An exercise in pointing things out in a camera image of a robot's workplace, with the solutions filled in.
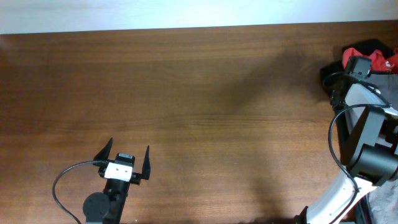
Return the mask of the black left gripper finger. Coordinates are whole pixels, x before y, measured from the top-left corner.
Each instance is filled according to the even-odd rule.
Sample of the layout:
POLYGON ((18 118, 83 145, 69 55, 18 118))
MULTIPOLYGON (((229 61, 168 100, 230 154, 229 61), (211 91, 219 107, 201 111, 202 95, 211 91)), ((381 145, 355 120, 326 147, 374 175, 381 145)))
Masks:
POLYGON ((94 161, 108 161, 109 154, 113 145, 113 138, 110 138, 107 144, 97 155, 93 158, 94 161))
POLYGON ((150 167, 149 151, 150 151, 150 146, 147 146, 144 162, 142 165, 142 179, 144 180, 149 180, 150 178, 151 167, 150 167))

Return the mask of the grey shorts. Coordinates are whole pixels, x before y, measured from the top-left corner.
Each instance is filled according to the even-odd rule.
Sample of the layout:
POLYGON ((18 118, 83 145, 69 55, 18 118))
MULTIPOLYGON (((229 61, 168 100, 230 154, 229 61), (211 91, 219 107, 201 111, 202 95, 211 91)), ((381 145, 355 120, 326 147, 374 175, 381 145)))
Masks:
MULTIPOLYGON (((372 75, 369 82, 397 110, 397 74, 372 75)), ((397 181, 386 182, 368 195, 372 223, 397 224, 397 181)))

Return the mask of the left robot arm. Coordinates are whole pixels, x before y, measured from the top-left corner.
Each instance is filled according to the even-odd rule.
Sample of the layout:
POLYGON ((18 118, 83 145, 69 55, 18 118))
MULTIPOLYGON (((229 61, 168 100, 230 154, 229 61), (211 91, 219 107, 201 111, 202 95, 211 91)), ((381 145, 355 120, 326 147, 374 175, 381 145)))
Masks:
POLYGON ((130 186, 150 178, 150 147, 146 148, 142 171, 134 172, 134 156, 118 153, 115 159, 109 159, 112 145, 113 139, 110 139, 93 158, 98 174, 106 179, 106 184, 103 191, 89 195, 83 203, 85 222, 89 224, 119 223, 130 186))

